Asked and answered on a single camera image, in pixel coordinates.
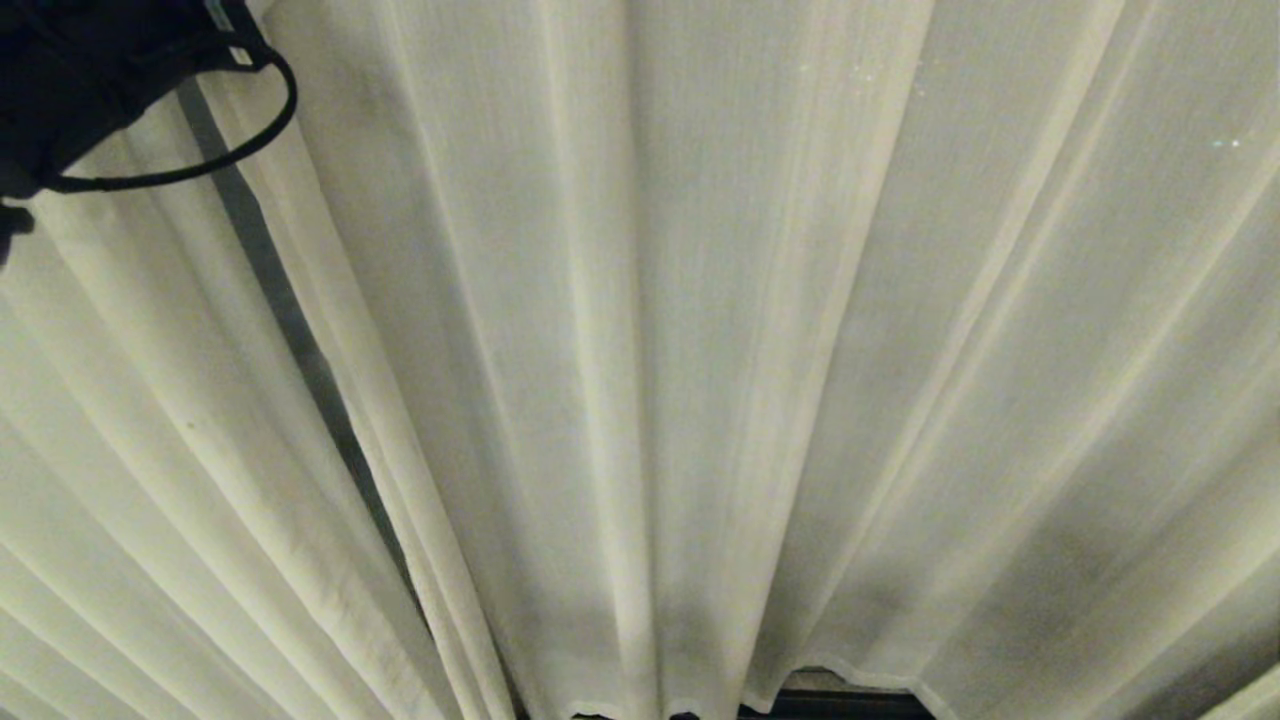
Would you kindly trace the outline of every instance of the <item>black strap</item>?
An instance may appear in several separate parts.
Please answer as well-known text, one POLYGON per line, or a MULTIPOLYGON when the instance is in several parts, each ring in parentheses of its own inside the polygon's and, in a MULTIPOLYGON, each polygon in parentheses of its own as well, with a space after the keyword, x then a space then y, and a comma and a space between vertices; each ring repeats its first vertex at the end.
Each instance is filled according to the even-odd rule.
POLYGON ((204 36, 191 45, 180 49, 178 53, 196 54, 216 50, 219 47, 247 50, 265 60, 266 65, 275 67, 275 69, 279 70, 280 77, 284 78, 284 85, 288 87, 289 96, 284 101, 284 108, 280 110, 280 114, 276 115, 269 126, 262 128, 262 132, 251 137, 243 145, 228 151, 220 158, 215 158, 189 168, 127 178, 74 178, 61 174, 50 174, 40 178, 41 184, 54 192, 61 192, 64 195, 74 192, 114 192, 118 190, 137 190, 142 187, 172 184, 175 182, 198 178, 215 170, 234 165, 236 163, 239 163, 241 160, 270 145, 273 140, 284 132, 284 128, 288 127, 289 120, 293 119, 293 114, 298 109, 298 79, 293 74, 293 68, 291 68, 284 56, 273 50, 271 46, 266 45, 257 37, 238 32, 218 32, 204 36))

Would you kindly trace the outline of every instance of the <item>curtain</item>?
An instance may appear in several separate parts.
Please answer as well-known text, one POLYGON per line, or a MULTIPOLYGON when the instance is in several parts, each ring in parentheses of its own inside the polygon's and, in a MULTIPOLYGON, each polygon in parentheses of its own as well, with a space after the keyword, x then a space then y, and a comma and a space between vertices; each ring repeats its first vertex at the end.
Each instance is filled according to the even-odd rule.
MULTIPOLYGON (((509 675, 723 720, 824 666, 941 719, 1266 716, 1275 3, 262 22, 302 105, 242 170, 422 618, 207 183, 41 199, 0 705, 511 717, 509 675)), ((204 88, 232 142, 282 101, 204 88)), ((124 147, 189 152, 159 115, 124 147)))

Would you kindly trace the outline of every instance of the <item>dark gap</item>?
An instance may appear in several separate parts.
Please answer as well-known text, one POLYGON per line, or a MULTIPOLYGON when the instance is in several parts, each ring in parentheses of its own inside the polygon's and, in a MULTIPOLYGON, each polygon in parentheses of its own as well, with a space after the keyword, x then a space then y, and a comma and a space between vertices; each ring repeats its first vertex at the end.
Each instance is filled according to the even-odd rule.
MULTIPOLYGON (((611 720, 603 715, 575 715, 584 720, 611 720)), ((910 693, 860 691, 782 691, 773 710, 760 714, 737 708, 739 720, 934 720, 928 708, 910 693)), ((672 715, 671 720, 699 720, 692 712, 672 715)))
MULTIPOLYGON (((191 129, 196 136, 196 145, 200 147, 201 154, 205 158, 215 158, 225 154, 227 142, 218 131, 214 115, 209 109, 209 102, 205 101, 200 86, 193 79, 188 79, 178 87, 178 102, 182 105, 182 111, 187 117, 187 122, 191 123, 191 129)), ((361 451, 360 442, 356 439, 356 433, 351 427, 351 418, 347 415, 347 407, 338 393, 338 386, 329 369, 329 361, 325 360, 319 345, 316 345, 315 336, 311 334, 311 328, 302 315, 298 299, 293 293, 293 286, 289 284, 289 278, 284 273, 284 264, 280 263, 280 258, 275 252, 275 245, 271 242, 271 233, 266 228, 266 220, 262 218, 257 197, 250 190, 244 176, 234 167, 218 170, 214 173, 212 179, 214 186, 218 188, 218 196, 227 208, 227 215, 230 218, 232 227, 236 229, 241 246, 244 249, 244 255, 248 258, 250 265, 253 266, 253 275, 257 277, 257 282, 262 286, 262 293, 271 307, 271 314, 275 315, 275 322, 279 324, 280 332, 289 345, 289 352, 293 354, 293 360, 302 372, 302 378, 307 384, 307 389, 311 391, 311 397, 315 398, 320 416, 324 418, 329 436, 338 447, 347 470, 351 471, 352 480, 360 491, 360 497, 365 501, 365 507, 369 509, 369 514, 374 519, 374 525, 378 527, 378 533, 381 536, 383 543, 387 544, 387 550, 392 553, 392 560, 394 560, 396 568, 399 570, 401 579, 404 582, 404 587, 408 589, 410 597, 413 598, 413 605, 417 606, 417 612, 424 618, 422 621, 425 623, 422 606, 417 600, 417 593, 413 592, 413 583, 410 582, 408 565, 404 562, 404 551, 396 539, 390 518, 387 515, 387 507, 383 506, 383 500, 374 486, 369 462, 365 461, 365 454, 361 451)))

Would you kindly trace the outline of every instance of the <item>black object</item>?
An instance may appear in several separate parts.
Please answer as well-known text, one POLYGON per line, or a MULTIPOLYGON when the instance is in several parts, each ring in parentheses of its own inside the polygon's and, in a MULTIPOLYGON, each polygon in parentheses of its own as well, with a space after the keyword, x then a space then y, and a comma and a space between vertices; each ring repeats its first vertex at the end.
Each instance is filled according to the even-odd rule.
POLYGON ((741 707, 740 720, 933 720, 913 694, 782 691, 768 715, 741 707))
MULTIPOLYGON (((118 191, 191 179, 270 143, 297 109, 289 64, 264 42, 244 0, 0 0, 0 200, 118 191), (288 100, 256 137, 192 168, 70 178, 72 163, 195 74, 273 65, 288 100)), ((0 263, 31 214, 0 205, 0 263)))

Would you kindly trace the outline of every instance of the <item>white curtain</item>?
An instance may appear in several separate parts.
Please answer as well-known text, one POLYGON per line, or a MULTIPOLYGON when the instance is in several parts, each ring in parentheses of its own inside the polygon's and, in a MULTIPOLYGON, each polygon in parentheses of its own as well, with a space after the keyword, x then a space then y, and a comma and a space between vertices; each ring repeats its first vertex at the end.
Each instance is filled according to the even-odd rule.
MULTIPOLYGON (((535 720, 724 720, 820 665, 942 719, 1254 716, 1274 1, 264 24, 302 108, 242 169, 430 637, 207 183, 42 199, 0 278, 0 705, 506 719, 506 665, 535 720)), ((205 88, 233 142, 282 101, 205 88)))
POLYGON ((1280 717, 1280 665, 1213 708, 1204 720, 1270 720, 1280 717))

